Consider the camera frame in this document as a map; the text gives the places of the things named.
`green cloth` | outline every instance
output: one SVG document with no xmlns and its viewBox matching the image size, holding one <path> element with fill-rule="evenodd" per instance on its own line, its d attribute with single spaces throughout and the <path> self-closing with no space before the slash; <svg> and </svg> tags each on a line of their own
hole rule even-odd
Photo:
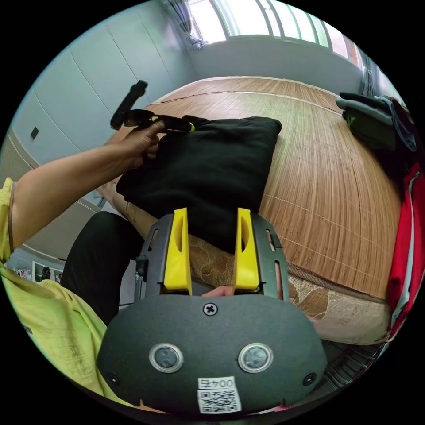
<svg viewBox="0 0 425 425">
<path fill-rule="evenodd" d="M 343 117 L 351 133 L 372 150 L 395 150 L 396 139 L 393 127 L 352 108 L 345 109 Z"/>
</svg>

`black pants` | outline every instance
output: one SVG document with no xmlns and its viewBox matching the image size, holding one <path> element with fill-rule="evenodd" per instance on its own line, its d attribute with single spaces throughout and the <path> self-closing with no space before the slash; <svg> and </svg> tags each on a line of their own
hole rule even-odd
<svg viewBox="0 0 425 425">
<path fill-rule="evenodd" d="M 120 287 L 143 238 L 124 218 L 102 211 L 78 235 L 65 262 L 61 285 L 81 297 L 108 325 L 118 313 Z"/>
</svg>

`bamboo mat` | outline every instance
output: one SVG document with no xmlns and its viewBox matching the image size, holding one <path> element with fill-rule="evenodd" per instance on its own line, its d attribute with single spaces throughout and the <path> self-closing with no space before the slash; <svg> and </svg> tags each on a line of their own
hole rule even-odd
<svg viewBox="0 0 425 425">
<path fill-rule="evenodd" d="M 385 299 L 400 200 L 331 104 L 336 97 L 294 81 L 220 78 L 192 83 L 147 109 L 208 119 L 280 120 L 260 214 L 274 225 L 288 262 Z"/>
<path fill-rule="evenodd" d="M 294 97 L 300 100 L 313 102 L 324 108 L 341 113 L 336 105 L 337 96 L 327 90 L 300 83 L 292 80 L 264 77 L 217 77 L 196 81 L 174 92 L 165 95 L 157 102 L 166 103 L 171 100 L 198 96 L 200 94 L 224 93 L 224 92 L 251 92 L 268 93 L 280 96 Z"/>
</svg>

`bed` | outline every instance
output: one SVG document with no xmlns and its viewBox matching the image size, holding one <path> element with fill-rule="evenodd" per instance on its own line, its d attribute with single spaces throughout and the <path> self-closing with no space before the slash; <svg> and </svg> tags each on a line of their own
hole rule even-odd
<svg viewBox="0 0 425 425">
<path fill-rule="evenodd" d="M 147 109 L 281 121 L 259 213 L 284 247 L 290 299 L 322 339 L 376 344 L 387 339 L 387 280 L 401 200 L 373 154 L 350 133 L 337 97 L 298 81 L 220 77 L 190 83 Z M 113 139 L 129 131 L 122 128 Z M 115 191 L 117 180 L 99 192 L 146 237 L 158 217 L 125 202 Z M 193 236 L 189 247 L 195 280 L 232 284 L 232 255 Z"/>
</svg>

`qr code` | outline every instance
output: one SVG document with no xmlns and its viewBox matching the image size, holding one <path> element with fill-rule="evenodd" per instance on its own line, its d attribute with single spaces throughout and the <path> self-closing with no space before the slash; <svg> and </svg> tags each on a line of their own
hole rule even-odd
<svg viewBox="0 0 425 425">
<path fill-rule="evenodd" d="M 217 391 L 199 391 L 199 408 L 202 413 L 231 413 L 241 410 L 235 388 Z"/>
</svg>

